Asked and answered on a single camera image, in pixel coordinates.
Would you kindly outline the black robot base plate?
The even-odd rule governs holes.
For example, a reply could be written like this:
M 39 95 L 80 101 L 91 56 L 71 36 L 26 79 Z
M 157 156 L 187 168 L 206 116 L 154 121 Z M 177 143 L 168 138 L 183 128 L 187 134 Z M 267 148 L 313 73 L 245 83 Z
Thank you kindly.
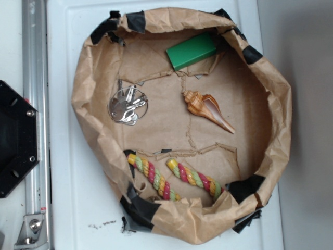
M 1 198 L 39 162 L 38 111 L 1 81 Z

